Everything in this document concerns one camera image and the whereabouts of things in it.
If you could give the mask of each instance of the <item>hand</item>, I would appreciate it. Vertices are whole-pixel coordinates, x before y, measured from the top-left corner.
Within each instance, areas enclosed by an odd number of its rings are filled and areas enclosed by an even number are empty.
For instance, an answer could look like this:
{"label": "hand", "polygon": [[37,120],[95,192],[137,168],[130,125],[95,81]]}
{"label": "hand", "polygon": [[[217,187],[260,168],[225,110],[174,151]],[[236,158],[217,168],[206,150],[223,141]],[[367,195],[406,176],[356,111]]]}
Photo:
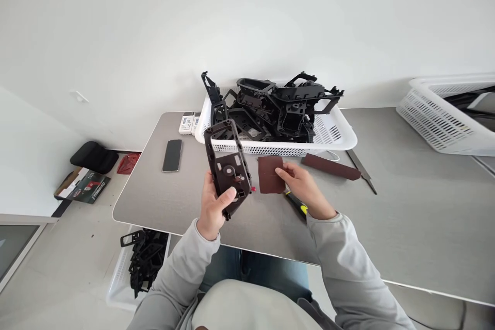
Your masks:
{"label": "hand", "polygon": [[203,194],[201,196],[201,215],[196,223],[197,231],[201,236],[208,241],[213,241],[217,238],[218,231],[223,226],[223,223],[225,223],[225,217],[222,211],[230,205],[236,195],[236,189],[230,187],[217,198],[211,172],[206,172]]}
{"label": "hand", "polygon": [[308,207],[313,218],[327,220],[337,215],[307,170],[293,162],[285,162],[284,169],[276,168],[275,173],[287,183],[294,196]]}

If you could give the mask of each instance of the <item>brown sandpaper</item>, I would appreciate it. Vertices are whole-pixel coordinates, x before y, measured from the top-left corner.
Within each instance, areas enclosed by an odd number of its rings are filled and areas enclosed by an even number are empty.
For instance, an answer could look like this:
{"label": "brown sandpaper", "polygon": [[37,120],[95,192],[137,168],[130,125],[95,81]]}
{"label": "brown sandpaper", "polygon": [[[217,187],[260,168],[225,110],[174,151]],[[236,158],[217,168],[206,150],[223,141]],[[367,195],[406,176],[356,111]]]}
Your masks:
{"label": "brown sandpaper", "polygon": [[260,193],[282,193],[285,182],[275,173],[276,168],[284,168],[281,156],[258,157],[258,177]]}
{"label": "brown sandpaper", "polygon": [[351,168],[346,165],[339,164],[338,162],[330,161],[311,154],[306,154],[306,156],[302,159],[301,164],[349,180],[361,178],[361,172],[355,168]]}

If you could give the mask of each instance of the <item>cardboard box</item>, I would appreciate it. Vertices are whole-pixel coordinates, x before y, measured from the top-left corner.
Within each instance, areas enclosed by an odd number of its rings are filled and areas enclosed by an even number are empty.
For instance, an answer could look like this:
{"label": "cardboard box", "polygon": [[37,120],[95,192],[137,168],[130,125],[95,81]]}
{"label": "cardboard box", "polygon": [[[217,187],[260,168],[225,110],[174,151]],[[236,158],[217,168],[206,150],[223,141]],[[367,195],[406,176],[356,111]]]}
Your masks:
{"label": "cardboard box", "polygon": [[105,175],[78,167],[65,178],[54,196],[57,200],[93,204],[109,182],[110,178]]}

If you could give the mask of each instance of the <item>black bag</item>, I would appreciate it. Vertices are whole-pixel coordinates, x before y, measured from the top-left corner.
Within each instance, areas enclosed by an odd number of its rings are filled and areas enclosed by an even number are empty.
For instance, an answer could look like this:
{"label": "black bag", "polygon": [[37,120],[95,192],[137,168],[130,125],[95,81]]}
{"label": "black bag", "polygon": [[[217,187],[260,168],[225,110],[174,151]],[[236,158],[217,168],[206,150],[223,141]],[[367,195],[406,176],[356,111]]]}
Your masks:
{"label": "black bag", "polygon": [[86,142],[71,157],[71,164],[96,173],[106,174],[112,170],[118,159],[119,154],[117,152],[107,150],[96,142]]}

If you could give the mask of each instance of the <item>screwdriver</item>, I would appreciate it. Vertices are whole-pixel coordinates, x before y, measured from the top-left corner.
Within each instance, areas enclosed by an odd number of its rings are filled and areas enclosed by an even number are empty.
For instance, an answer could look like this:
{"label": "screwdriver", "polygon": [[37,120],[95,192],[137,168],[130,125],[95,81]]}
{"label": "screwdriver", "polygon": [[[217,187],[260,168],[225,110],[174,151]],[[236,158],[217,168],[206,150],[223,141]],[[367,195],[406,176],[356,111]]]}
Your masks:
{"label": "screwdriver", "polygon": [[298,211],[298,214],[300,215],[301,218],[306,220],[306,214],[308,213],[308,207],[304,205],[301,200],[299,200],[296,196],[292,194],[291,191],[285,190],[284,191],[285,197],[289,201],[289,203],[295,207],[295,209]]}

